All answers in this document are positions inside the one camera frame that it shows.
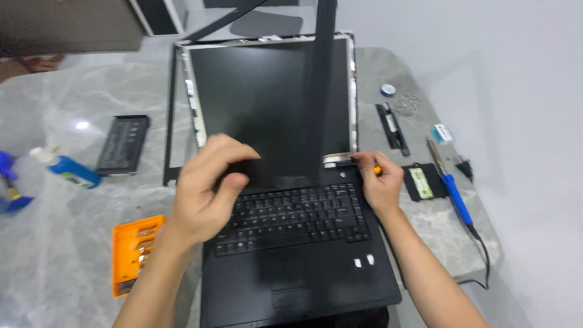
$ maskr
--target hand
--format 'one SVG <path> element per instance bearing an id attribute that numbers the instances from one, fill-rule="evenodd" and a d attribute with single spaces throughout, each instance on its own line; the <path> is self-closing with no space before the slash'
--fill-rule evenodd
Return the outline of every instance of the hand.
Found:
<path id="1" fill-rule="evenodd" d="M 227 224 L 235 200 L 249 182 L 242 173 L 227 175 L 215 194 L 212 187 L 229 163 L 261 158 L 249 145 L 224 134 L 208 138 L 198 156 L 180 171 L 166 230 L 189 246 L 213 238 Z"/>
<path id="2" fill-rule="evenodd" d="M 364 179 L 364 196 L 375 214 L 382 219 L 399 213 L 403 169 L 379 151 L 358 152 L 353 158 L 359 161 Z M 380 176 L 374 173 L 377 165 L 382 169 Z"/>

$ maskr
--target touchpad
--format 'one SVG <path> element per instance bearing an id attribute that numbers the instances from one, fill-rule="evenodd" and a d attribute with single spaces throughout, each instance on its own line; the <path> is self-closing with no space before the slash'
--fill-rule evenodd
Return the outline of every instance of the touchpad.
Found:
<path id="1" fill-rule="evenodd" d="M 271 304 L 274 308 L 303 305 L 306 298 L 305 269 L 301 259 L 269 263 Z"/>

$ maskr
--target black battery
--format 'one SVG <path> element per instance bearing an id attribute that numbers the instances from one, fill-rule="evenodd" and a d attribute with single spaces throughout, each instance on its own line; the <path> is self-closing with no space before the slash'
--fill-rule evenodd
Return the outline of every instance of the black battery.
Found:
<path id="1" fill-rule="evenodd" d="M 97 174 L 135 175 L 149 127 L 147 115 L 115 116 L 97 161 Z"/>

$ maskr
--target blue bottle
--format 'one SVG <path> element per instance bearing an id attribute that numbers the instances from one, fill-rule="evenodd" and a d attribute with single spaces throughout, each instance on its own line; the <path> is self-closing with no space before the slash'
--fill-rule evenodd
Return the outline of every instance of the blue bottle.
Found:
<path id="1" fill-rule="evenodd" d="M 79 185 L 81 188 L 93 189 L 101 183 L 101 177 L 94 170 L 84 167 L 67 156 L 56 156 L 40 147 L 31 150 L 30 154 L 45 164 L 50 172 Z"/>

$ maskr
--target gray marble surface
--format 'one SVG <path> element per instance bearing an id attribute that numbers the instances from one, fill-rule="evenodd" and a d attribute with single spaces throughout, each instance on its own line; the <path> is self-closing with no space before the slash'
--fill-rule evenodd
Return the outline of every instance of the gray marble surface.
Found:
<path id="1" fill-rule="evenodd" d="M 111 296 L 111 230 L 115 225 L 168 214 L 172 187 L 161 186 L 168 65 L 125 64 L 27 75 L 0 85 L 0 149 L 25 155 L 35 146 L 62 144 L 61 153 L 92 167 L 111 117 L 147 114 L 152 125 L 134 177 L 103 180 L 82 190 L 49 174 L 28 156 L 15 171 L 22 194 L 36 199 L 13 217 L 0 217 L 0 326 L 109 327 L 123 301 Z M 361 149 L 379 149 L 400 165 L 431 161 L 424 138 L 438 117 L 399 60 L 388 50 L 357 50 Z M 382 83 L 421 98 L 418 113 L 400 118 L 412 156 L 390 150 L 373 106 Z M 191 121 L 185 103 L 176 111 L 173 165 L 188 153 Z M 75 128 L 80 121 L 90 126 Z M 453 145 L 440 146 L 444 158 Z M 492 261 L 500 258 L 496 234 L 472 185 L 454 174 Z M 401 206 L 409 220 L 456 278 L 483 279 L 484 262 L 462 229 L 448 200 L 414 203 L 403 188 Z M 200 262 L 182 279 L 177 326 L 198 327 Z"/>

